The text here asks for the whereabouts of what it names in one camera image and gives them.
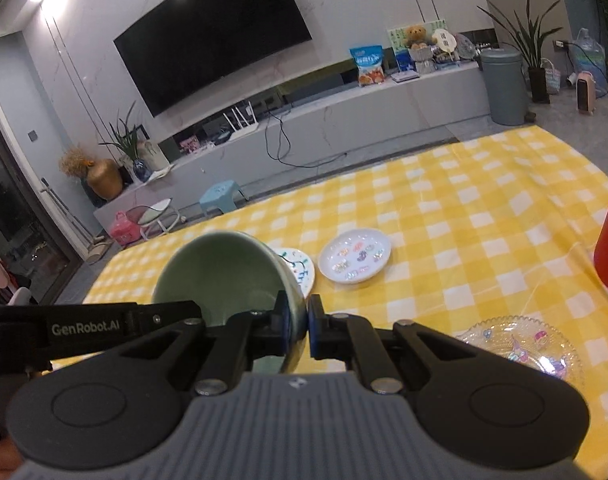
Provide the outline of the person left hand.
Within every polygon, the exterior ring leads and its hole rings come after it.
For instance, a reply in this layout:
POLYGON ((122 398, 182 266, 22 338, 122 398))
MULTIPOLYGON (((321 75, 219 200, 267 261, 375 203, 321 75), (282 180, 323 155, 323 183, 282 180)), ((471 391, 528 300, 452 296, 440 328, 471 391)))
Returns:
POLYGON ((22 457, 14 443, 5 438, 0 441, 0 480, 9 479, 22 466, 22 457))

